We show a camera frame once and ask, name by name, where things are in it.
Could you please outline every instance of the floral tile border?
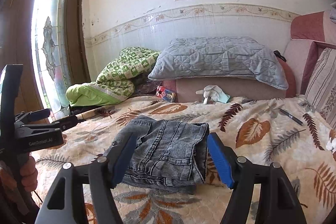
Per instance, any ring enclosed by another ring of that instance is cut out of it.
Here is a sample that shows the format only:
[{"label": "floral tile border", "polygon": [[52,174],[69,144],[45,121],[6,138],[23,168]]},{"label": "floral tile border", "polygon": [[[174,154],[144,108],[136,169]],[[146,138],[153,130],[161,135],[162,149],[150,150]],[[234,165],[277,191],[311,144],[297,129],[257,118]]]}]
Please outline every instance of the floral tile border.
[{"label": "floral tile border", "polygon": [[261,5],[235,3],[193,5],[165,10],[162,12],[136,18],[129,22],[115,26],[91,39],[86,39],[87,41],[85,45],[88,47],[92,47],[127,32],[173,20],[195,17],[232,15],[265,17],[287,22],[292,22],[295,17],[299,16],[299,14],[293,12]]}]

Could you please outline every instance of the bedspread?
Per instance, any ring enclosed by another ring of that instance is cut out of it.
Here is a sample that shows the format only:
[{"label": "bedspread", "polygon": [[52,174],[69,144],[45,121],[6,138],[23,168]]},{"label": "bedspread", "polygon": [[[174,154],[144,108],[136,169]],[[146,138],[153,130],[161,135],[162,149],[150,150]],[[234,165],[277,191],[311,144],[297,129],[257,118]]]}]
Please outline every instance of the bedspread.
[{"label": "bedspread", "polygon": [[[279,108],[302,120],[303,126],[282,115]],[[140,114],[156,120],[209,123],[210,132],[216,132],[237,155],[261,165],[280,162],[298,195],[307,223],[322,223],[336,203],[336,163],[332,152],[325,149],[336,131],[303,98],[251,101],[237,97],[227,104],[203,105],[168,103],[155,96],[144,96],[79,114],[87,121],[65,131],[63,145],[32,153],[37,161],[37,193],[41,198],[46,196],[63,163],[90,163],[103,154],[121,128]],[[259,191],[256,185],[247,223],[254,223]],[[124,223],[154,224],[219,223],[231,193],[220,182],[209,155],[206,183],[197,186],[195,195],[122,183],[112,190]],[[96,224],[88,185],[84,185],[84,198],[89,223]]]}]

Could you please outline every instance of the gray denim pants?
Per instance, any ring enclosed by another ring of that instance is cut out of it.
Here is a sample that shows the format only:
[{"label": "gray denim pants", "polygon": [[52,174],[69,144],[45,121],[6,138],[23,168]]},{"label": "gray denim pants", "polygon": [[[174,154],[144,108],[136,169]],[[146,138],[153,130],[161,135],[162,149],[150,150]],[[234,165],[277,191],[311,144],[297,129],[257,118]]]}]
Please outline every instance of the gray denim pants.
[{"label": "gray denim pants", "polygon": [[187,194],[194,194],[196,184],[204,183],[207,123],[157,121],[139,116],[114,141],[123,140],[124,133],[129,131],[138,137],[123,183]]}]

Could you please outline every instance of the white glove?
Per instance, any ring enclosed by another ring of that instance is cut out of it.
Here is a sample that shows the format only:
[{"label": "white glove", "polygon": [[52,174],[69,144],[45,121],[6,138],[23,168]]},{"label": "white glove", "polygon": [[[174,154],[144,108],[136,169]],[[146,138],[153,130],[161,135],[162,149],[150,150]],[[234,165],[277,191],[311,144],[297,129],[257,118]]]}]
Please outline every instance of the white glove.
[{"label": "white glove", "polygon": [[223,90],[217,85],[207,85],[204,89],[196,91],[196,94],[203,94],[203,104],[208,103],[208,99],[211,98],[215,102],[227,103],[230,99],[229,95],[226,95]]},{"label": "white glove", "polygon": [[333,141],[331,141],[331,138],[329,139],[329,141],[326,143],[325,148],[327,150],[330,150],[332,153],[336,152],[336,138],[333,139]]}]

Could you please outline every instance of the door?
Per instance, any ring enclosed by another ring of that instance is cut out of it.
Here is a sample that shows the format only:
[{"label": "door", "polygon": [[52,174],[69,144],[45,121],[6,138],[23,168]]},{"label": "door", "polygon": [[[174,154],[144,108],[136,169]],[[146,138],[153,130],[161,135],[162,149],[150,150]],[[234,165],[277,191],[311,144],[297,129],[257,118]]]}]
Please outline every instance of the door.
[{"label": "door", "polygon": [[24,64],[15,112],[47,107],[58,119],[67,114],[66,88],[89,81],[80,7],[81,0],[1,3],[0,69]]},{"label": "door", "polygon": [[50,120],[69,114],[66,90],[86,82],[78,31],[79,0],[35,0],[31,20],[31,54],[35,80]]}]

